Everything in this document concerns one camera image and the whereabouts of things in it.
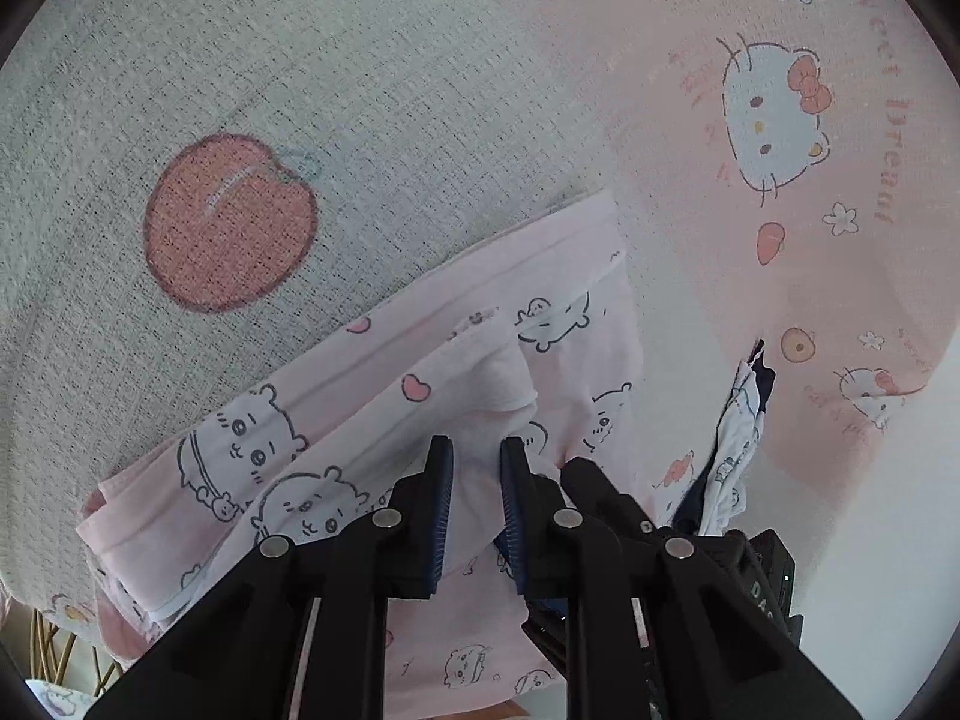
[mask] red bow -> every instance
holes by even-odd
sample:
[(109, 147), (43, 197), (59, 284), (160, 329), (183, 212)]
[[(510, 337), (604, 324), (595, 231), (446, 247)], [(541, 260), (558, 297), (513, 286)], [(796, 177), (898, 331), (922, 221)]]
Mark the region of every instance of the red bow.
[(879, 386), (882, 391), (885, 391), (886, 394), (896, 395), (894, 377), (890, 375), (889, 371), (878, 368), (874, 371), (874, 381), (877, 382), (877, 386)]
[(820, 82), (819, 75), (820, 68), (810, 55), (800, 57), (786, 73), (786, 85), (800, 92), (800, 108), (805, 113), (821, 113), (833, 102), (833, 95)]

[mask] red apple print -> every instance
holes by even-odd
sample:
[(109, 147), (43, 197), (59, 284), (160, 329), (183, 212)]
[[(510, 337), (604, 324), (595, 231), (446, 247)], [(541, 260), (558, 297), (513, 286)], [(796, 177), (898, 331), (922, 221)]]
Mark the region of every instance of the red apple print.
[(404, 397), (414, 403), (421, 403), (430, 396), (430, 385), (416, 378), (413, 373), (407, 373), (400, 380), (400, 389), (402, 389)]
[(174, 158), (143, 225), (147, 265), (160, 288), (202, 312), (269, 293), (304, 259), (316, 229), (310, 187), (264, 143), (227, 133)]

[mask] pink heart print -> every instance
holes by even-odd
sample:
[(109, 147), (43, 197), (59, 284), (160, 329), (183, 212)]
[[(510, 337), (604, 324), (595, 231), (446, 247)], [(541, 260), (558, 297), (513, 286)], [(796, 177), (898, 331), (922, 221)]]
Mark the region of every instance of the pink heart print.
[(422, 403), (430, 396), (430, 385), (422, 382), (413, 373), (407, 373), (400, 380), (400, 389), (407, 400), (414, 403)]
[(353, 324), (347, 325), (347, 333), (353, 333), (356, 336), (359, 336), (361, 333), (366, 333), (370, 330), (370, 317), (362, 317), (357, 319)]

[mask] cartoon hamster print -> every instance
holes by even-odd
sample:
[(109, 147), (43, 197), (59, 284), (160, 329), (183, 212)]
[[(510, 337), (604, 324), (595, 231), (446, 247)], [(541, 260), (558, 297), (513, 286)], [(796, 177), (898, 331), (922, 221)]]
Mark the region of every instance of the cartoon hamster print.
[(235, 397), (181, 440), (181, 488), (193, 490), (220, 522), (231, 522), (253, 500), (254, 486), (269, 470), (264, 466), (287, 464), (306, 447), (277, 405), (277, 390), (265, 384)]
[(596, 415), (589, 427), (587, 437), (584, 438), (584, 445), (591, 452), (613, 432), (613, 424), (616, 423), (617, 416), (626, 405), (632, 386), (630, 382), (624, 382), (620, 389), (611, 389), (593, 399)]
[(525, 310), (517, 311), (517, 321), (520, 325), (528, 319), (538, 317), (539, 322), (522, 330), (518, 337), (525, 343), (536, 343), (536, 351), (547, 352), (551, 346), (558, 343), (569, 332), (578, 327), (587, 327), (590, 317), (587, 311), (590, 307), (590, 293), (585, 293), (570, 303), (563, 311), (551, 308), (546, 298), (534, 298)]
[(891, 413), (906, 402), (906, 398), (898, 394), (893, 377), (883, 368), (845, 368), (837, 376), (840, 377), (840, 394), (881, 430), (886, 427)]
[(549, 683), (553, 682), (553, 677), (550, 676), (550, 673), (544, 671), (544, 669), (538, 668), (531, 671), (529, 674), (524, 674), (517, 681), (517, 686), (514, 688), (514, 693), (517, 696), (522, 696), (524, 693), (529, 693), (531, 690), (540, 690), (541, 688), (546, 688)]
[(827, 159), (830, 143), (820, 114), (832, 94), (820, 81), (820, 60), (805, 49), (747, 44), (730, 54), (723, 77), (724, 118), (733, 156), (747, 185), (776, 193), (811, 165)]
[(528, 454), (539, 455), (546, 447), (546, 428), (532, 419), (517, 430), (515, 435), (523, 440), (523, 449)]
[(443, 684), (448, 688), (465, 688), (478, 683), (489, 651), (490, 647), (483, 644), (472, 644), (454, 650), (446, 662)]
[(353, 522), (370, 501), (343, 478), (343, 471), (330, 466), (323, 475), (298, 472), (281, 476), (260, 500), (257, 514), (251, 517), (256, 530), (254, 543), (267, 536), (289, 536), (295, 543), (329, 538)]

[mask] folded fabric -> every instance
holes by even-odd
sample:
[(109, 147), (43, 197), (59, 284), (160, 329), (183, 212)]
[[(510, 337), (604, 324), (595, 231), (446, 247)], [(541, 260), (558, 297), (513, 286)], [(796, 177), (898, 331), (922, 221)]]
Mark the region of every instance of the folded fabric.
[[(757, 451), (763, 435), (767, 401), (776, 372), (763, 363), (764, 343), (759, 341), (749, 360), (737, 367), (733, 388), (717, 425), (716, 445), (710, 461), (689, 485), (673, 517), (681, 533), (720, 536), (732, 517), (747, 509), (747, 490), (741, 476)], [(678, 481), (690, 459), (676, 464), (669, 481)]]
[(27, 680), (27, 688), (35, 695), (40, 705), (58, 720), (69, 717), (70, 720), (83, 720), (90, 707), (96, 702), (93, 696), (79, 690), (62, 688), (43, 680)]
[[(385, 506), (445, 434), (445, 574), (429, 602), (390, 606), (387, 713), (462, 712), (555, 680), (491, 546), (498, 448), (518, 435), (537, 473), (582, 455), (640, 491), (625, 250), (605, 193), (501, 234), (106, 480), (78, 532), (114, 618), (146, 645), (262, 538), (328, 538)], [(102, 633), (112, 646), (120, 631)]]
[[(760, 392), (760, 378), (765, 394)], [(700, 536), (723, 536), (732, 517), (747, 509), (746, 485), (741, 476), (754, 459), (763, 435), (766, 400), (773, 372), (763, 365), (763, 347), (740, 362), (727, 408), (717, 428), (717, 450), (707, 471)]]
[(5, 586), (0, 581), (0, 629), (6, 625), (7, 617), (10, 615), (13, 606), (13, 596), (7, 592)]

